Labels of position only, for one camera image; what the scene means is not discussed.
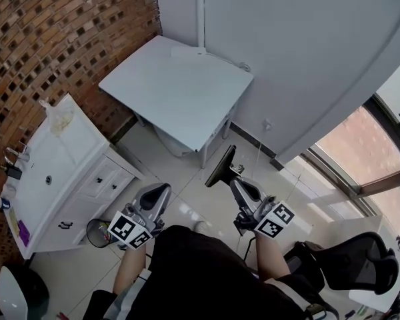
electrical outlet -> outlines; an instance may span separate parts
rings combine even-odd
[[[264,121],[262,121],[262,126],[265,131],[271,131],[274,127],[274,123],[268,119],[264,119]]]

cabinet drawer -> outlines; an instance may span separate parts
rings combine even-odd
[[[56,251],[75,247],[86,234],[88,222],[101,216],[108,206],[106,201],[73,195],[51,222],[37,250]]]
[[[96,198],[100,192],[109,185],[110,181],[113,180],[120,169],[118,164],[104,156],[102,161],[99,162],[96,169],[88,176],[86,182],[80,188],[80,193]]]
[[[98,199],[113,201],[122,190],[132,181],[134,176],[128,171],[121,169],[118,174],[111,180],[110,184],[102,190]]]

table leg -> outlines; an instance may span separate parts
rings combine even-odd
[[[200,150],[200,160],[201,160],[201,168],[204,169],[206,167],[207,160],[207,148],[209,144],[206,143],[203,148]]]
[[[224,129],[224,134],[222,134],[222,138],[226,139],[228,138],[228,133],[229,133],[229,126],[231,125],[231,122],[233,121],[233,117],[235,114],[235,107],[237,106],[237,104],[234,104],[233,108],[230,110],[229,112],[229,116],[228,116],[228,120],[225,123],[225,129]]]
[[[145,123],[144,123],[144,120],[142,120],[142,117],[139,116],[138,113],[136,113],[136,112],[134,112],[134,111],[132,111],[132,112],[135,114],[136,118],[138,119],[139,124],[140,124],[142,127],[145,127]]]

leg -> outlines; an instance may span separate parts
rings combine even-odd
[[[147,246],[143,245],[138,250],[126,249],[121,259],[119,271],[114,280],[113,293],[120,294],[135,282],[138,275],[145,268],[145,256],[147,254]]]
[[[230,110],[230,112],[229,112],[228,120],[227,120],[227,122],[226,122],[225,125],[224,125],[225,130],[224,130],[224,134],[222,135],[222,138],[223,138],[223,139],[226,139],[226,138],[228,137],[229,126],[231,125],[231,122],[233,121],[233,117],[234,117],[234,114],[235,114],[235,108],[236,108],[236,106],[237,106],[237,104],[234,104],[233,108],[232,108],[232,109]]]
[[[142,117],[139,116],[138,113],[136,113],[136,112],[134,112],[134,111],[132,111],[132,112],[135,114],[136,118],[138,119],[139,124],[140,124],[142,127],[145,127],[145,123],[144,123],[144,120],[142,120]]]
[[[203,148],[200,150],[200,160],[201,160],[201,169],[206,167],[206,160],[207,160],[207,148],[209,144],[206,143]]]
[[[266,281],[289,275],[291,272],[277,242],[259,233],[255,236],[259,279]]]

purple item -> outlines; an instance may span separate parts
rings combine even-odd
[[[18,228],[19,228],[19,238],[21,238],[22,243],[24,243],[24,246],[28,246],[29,232],[24,222],[18,221]]]

